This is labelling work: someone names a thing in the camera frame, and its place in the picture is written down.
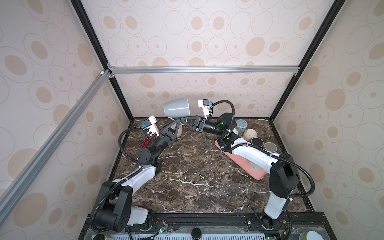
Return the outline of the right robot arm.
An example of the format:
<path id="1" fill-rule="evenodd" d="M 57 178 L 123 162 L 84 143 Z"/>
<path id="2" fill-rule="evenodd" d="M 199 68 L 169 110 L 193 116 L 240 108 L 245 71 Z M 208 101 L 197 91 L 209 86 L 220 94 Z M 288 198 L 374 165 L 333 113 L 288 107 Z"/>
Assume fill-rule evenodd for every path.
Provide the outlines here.
<path id="1" fill-rule="evenodd" d="M 296 164 L 289 154 L 278 155 L 268 152 L 248 142 L 233 131 L 236 123 L 231 117 L 219 118 L 216 122 L 199 116 L 181 118 L 181 123 L 199 133 L 209 133 L 219 136 L 218 144 L 223 152 L 240 156 L 261 167 L 269 177 L 271 191 L 268 202 L 261 215 L 256 215 L 266 230 L 272 230 L 282 212 L 296 197 L 308 197 L 315 191 L 315 181 L 304 168 Z M 294 193 L 299 184 L 302 172 L 310 182 L 310 189 L 305 193 Z"/>

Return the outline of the pale pink mug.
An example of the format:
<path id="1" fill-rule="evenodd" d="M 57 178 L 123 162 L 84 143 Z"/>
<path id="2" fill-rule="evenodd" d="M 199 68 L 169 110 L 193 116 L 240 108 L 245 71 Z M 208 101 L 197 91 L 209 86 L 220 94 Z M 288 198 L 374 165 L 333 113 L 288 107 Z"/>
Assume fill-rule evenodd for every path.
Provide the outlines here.
<path id="1" fill-rule="evenodd" d="M 177 124 L 172 125 L 171 129 L 175 130 L 176 126 L 177 126 Z M 180 124 L 179 127 L 178 127 L 178 131 L 177 131 L 177 138 L 179 138 L 182 135 L 182 133 L 183 133 L 183 125 Z"/>

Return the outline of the light grey mug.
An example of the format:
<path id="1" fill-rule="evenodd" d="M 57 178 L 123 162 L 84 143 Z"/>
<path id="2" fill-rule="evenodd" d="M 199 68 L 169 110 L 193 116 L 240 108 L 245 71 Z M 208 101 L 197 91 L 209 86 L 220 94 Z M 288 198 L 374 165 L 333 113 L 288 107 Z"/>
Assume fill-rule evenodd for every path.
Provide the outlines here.
<path id="1" fill-rule="evenodd" d="M 190 105 L 187 98 L 176 99 L 164 103 L 164 113 L 169 118 L 183 118 L 190 116 Z"/>

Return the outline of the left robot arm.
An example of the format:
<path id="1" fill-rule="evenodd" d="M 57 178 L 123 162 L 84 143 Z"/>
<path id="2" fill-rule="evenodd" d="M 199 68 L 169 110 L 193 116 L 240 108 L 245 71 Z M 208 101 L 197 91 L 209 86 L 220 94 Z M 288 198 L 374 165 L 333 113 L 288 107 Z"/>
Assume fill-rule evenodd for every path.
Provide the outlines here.
<path id="1" fill-rule="evenodd" d="M 133 195 L 161 172 L 163 161 L 159 156 L 177 138 L 180 123 L 180 119 L 175 119 L 165 125 L 150 145 L 138 150 L 133 162 L 139 167 L 134 172 L 102 184 L 90 216 L 92 231 L 119 233 L 126 226 L 152 224 L 152 211 L 132 206 Z"/>

